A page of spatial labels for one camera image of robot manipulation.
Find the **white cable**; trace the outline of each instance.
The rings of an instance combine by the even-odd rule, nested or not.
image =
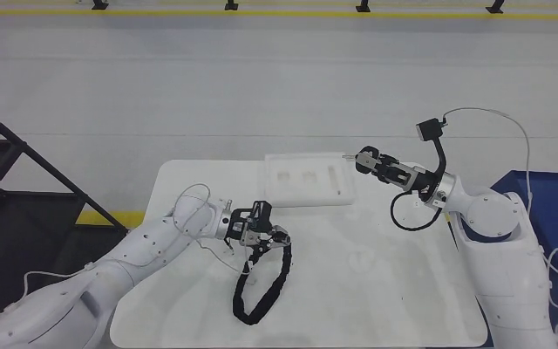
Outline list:
[[[211,189],[210,189],[210,188],[208,187],[208,185],[205,184],[205,183],[195,183],[195,184],[192,184],[192,185],[189,186],[188,188],[182,190],[182,192],[180,193],[180,195],[178,195],[178,197],[176,198],[176,202],[174,202],[174,206],[173,206],[173,224],[174,224],[174,227],[175,227],[180,233],[182,233],[182,234],[186,234],[186,231],[183,231],[182,229],[180,229],[180,228],[178,227],[178,225],[176,225],[177,221],[176,221],[176,219],[174,218],[174,214],[176,213],[176,206],[178,205],[178,202],[180,201],[180,199],[182,198],[182,196],[183,196],[189,189],[191,189],[191,188],[193,188],[193,187],[204,187],[205,189],[208,190],[208,196],[206,197],[206,201],[203,202],[203,205],[201,205],[199,208],[197,208],[197,209],[195,210],[195,212],[194,212],[190,217],[188,217],[188,219],[184,222],[184,225],[182,226],[183,229],[186,227],[186,224],[187,224],[188,222],[190,222],[190,220],[192,219],[192,217],[195,216],[195,214],[198,213],[198,211],[199,211],[200,209],[202,209],[205,205],[208,204],[209,198],[211,197]]]
[[[28,271],[28,272],[26,272],[25,275],[24,275],[24,294],[23,294],[23,296],[16,302],[16,304],[19,303],[19,302],[21,302],[22,300],[24,300],[25,297],[27,297],[27,293],[29,292],[29,283],[27,282],[27,277],[28,277],[29,275],[31,275],[31,274],[48,275],[48,276],[50,276],[50,277],[75,277],[77,274],[79,274],[79,273],[81,273],[81,272],[83,272],[83,271],[85,271],[85,269],[76,271],[75,273],[73,273],[73,274],[68,274],[68,275],[64,275],[64,274],[55,274],[55,273],[51,273],[51,272],[48,272],[48,271]]]
[[[457,112],[459,110],[480,110],[483,112],[489,112],[492,114],[496,114],[501,116],[502,118],[506,118],[510,121],[512,121],[515,125],[517,125],[521,131],[523,132],[523,135],[525,136],[525,141],[527,143],[527,164],[526,164],[526,168],[525,168],[525,177],[527,179],[527,216],[530,216],[531,214],[531,203],[533,201],[533,193],[531,192],[531,179],[529,177],[529,162],[530,162],[530,158],[531,158],[531,146],[529,144],[529,137],[527,136],[527,132],[525,131],[525,128],[523,128],[523,126],[514,118],[512,118],[511,116],[509,116],[506,113],[503,113],[501,111],[495,110],[495,109],[485,109],[485,108],[478,108],[475,106],[463,106],[461,108],[455,108],[450,110],[449,112],[445,112],[443,119],[446,119],[447,114],[449,113],[453,113],[453,112]]]
[[[550,280],[550,268],[552,268],[554,271],[556,271],[556,268],[552,265],[552,257],[555,256],[556,252],[558,252],[558,249],[554,249],[551,253],[550,256],[548,256],[548,262],[547,262],[547,273],[548,273],[548,280]],[[552,295],[550,294],[550,290],[548,290],[548,301],[550,302],[550,304],[554,307],[554,308],[558,308],[558,305],[555,303],[555,301],[552,299]]]
[[[217,260],[219,260],[219,262],[221,262],[221,263],[227,265],[230,269],[232,269],[232,270],[234,270],[234,271],[236,271],[237,273],[242,274],[242,275],[249,275],[249,274],[250,274],[250,271],[249,271],[249,272],[243,272],[243,271],[241,271],[241,270],[236,269],[234,266],[232,266],[232,265],[230,265],[229,263],[223,261],[223,260],[222,260],[219,256],[217,256],[217,254],[216,254],[213,250],[211,250],[208,246],[203,246],[203,245],[201,245],[200,241],[197,240],[197,239],[196,239],[195,241],[200,245],[200,248],[201,248],[202,250],[208,250],[209,252],[211,252],[211,253],[215,256],[215,258],[217,258]]]
[[[182,226],[182,229],[180,229],[180,228],[178,227],[178,225],[176,225],[176,224],[177,224],[176,219],[174,219],[174,214],[175,214],[175,212],[176,212],[176,206],[178,205],[178,202],[179,202],[179,200],[182,198],[182,196],[183,196],[189,189],[191,189],[191,188],[193,188],[193,187],[198,187],[198,186],[204,187],[205,189],[207,189],[207,190],[208,190],[208,196],[206,197],[206,200],[203,202],[203,204],[202,204],[199,208],[197,208],[197,209],[195,210],[195,212],[194,212],[190,217],[188,217],[188,219],[184,222],[184,225]],[[211,189],[210,189],[210,188],[208,187],[208,185],[205,184],[205,183],[196,183],[196,184],[193,184],[193,185],[189,186],[188,188],[182,190],[182,193],[180,193],[180,195],[178,195],[178,197],[176,198],[176,202],[174,203],[174,207],[173,207],[173,224],[174,224],[174,227],[175,227],[180,233],[186,234],[186,231],[183,230],[183,229],[186,227],[186,224],[190,221],[190,219],[192,219],[192,217],[193,217],[196,213],[198,213],[198,211],[199,211],[200,209],[202,209],[205,205],[208,204],[209,198],[210,198],[210,197],[211,197]],[[214,255],[214,257],[217,258],[217,260],[218,260],[219,262],[225,264],[225,265],[228,266],[230,269],[232,269],[232,270],[234,270],[234,271],[236,271],[236,272],[238,272],[239,274],[242,274],[242,275],[248,275],[248,274],[250,273],[251,270],[249,270],[248,273],[244,273],[242,270],[238,270],[238,269],[236,269],[235,267],[233,267],[232,265],[230,265],[230,264],[228,264],[227,262],[223,261],[223,260],[222,260],[219,256],[217,256],[217,254],[216,254],[213,250],[211,250],[209,247],[201,245],[201,243],[200,243],[200,241],[199,241],[199,238],[198,238],[198,239],[194,239],[194,240],[200,245],[200,248],[201,248],[202,250],[208,250],[209,252],[211,252],[211,253]],[[248,263],[248,252],[247,252],[247,250],[246,250],[246,245],[244,245],[244,254],[246,255],[246,263]]]
[[[550,261],[547,260],[547,258],[544,256],[544,254],[542,255],[542,259],[544,259],[544,261],[546,262],[546,264],[549,264],[549,265],[550,265],[550,268],[551,268],[552,270],[554,270],[556,273],[558,273],[558,269],[556,269],[556,267],[554,267],[554,266],[550,263]]]

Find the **gray floor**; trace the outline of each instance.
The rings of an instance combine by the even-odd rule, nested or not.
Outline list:
[[[373,145],[436,165],[414,125],[511,113],[558,169],[554,22],[286,17],[0,17],[1,121],[111,210],[146,208],[172,159]],[[448,170],[524,168],[515,125],[454,114]],[[60,189],[20,161],[6,188]]]

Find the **black floor mat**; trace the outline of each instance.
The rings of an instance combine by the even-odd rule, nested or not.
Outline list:
[[[76,226],[84,203],[74,194],[0,189],[0,310],[21,298],[32,270],[73,273],[102,257],[124,233]],[[29,276],[29,292],[60,279]]]

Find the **black metal frame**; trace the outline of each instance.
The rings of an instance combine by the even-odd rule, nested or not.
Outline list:
[[[93,0],[92,10],[105,10],[108,7],[108,3],[103,3],[103,0]]]
[[[492,6],[487,7],[487,10],[488,12],[493,14],[504,13],[504,11],[501,10],[503,4],[504,4],[504,0],[495,0]]]
[[[227,0],[225,10],[238,10],[238,3],[235,3],[235,0]]]
[[[110,222],[115,228],[122,231],[127,231],[127,228],[116,220],[111,214],[106,212],[98,203],[96,203],[88,194],[81,190],[77,185],[70,181],[66,176],[64,176],[60,171],[58,171],[54,166],[52,166],[43,156],[37,153],[32,147],[30,147],[24,140],[19,138],[15,133],[13,133],[7,126],[0,122],[0,135],[2,135],[11,145],[8,152],[0,157],[0,181],[8,173],[12,165],[16,162],[17,158],[21,154],[26,154],[33,161],[35,161],[41,168],[44,168],[49,174],[54,178],[59,180],[68,189],[70,189],[75,195],[78,196],[80,200],[83,200],[97,212],[99,212],[108,222]]]
[[[368,7],[368,0],[360,1],[360,4],[357,6],[357,12],[370,12],[370,7]]]

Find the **black cable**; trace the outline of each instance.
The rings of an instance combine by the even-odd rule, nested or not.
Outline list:
[[[393,224],[397,225],[398,228],[406,230],[406,231],[419,231],[422,229],[426,229],[428,227],[430,227],[431,225],[434,224],[434,222],[436,222],[436,220],[438,219],[439,215],[442,213],[442,209],[438,209],[436,211],[436,213],[434,214],[434,217],[432,218],[432,220],[430,222],[428,222],[425,225],[422,225],[420,227],[415,227],[415,228],[409,228],[409,227],[404,227],[403,225],[399,224],[398,220],[395,219],[395,215],[393,214],[393,208],[395,207],[395,202],[401,197],[401,196],[405,196],[405,195],[410,195],[412,193],[411,190],[409,191],[405,191],[401,194],[397,194],[395,195],[395,197],[393,198],[393,200],[391,200],[391,206],[390,206],[390,215],[391,215],[391,220],[393,221]]]

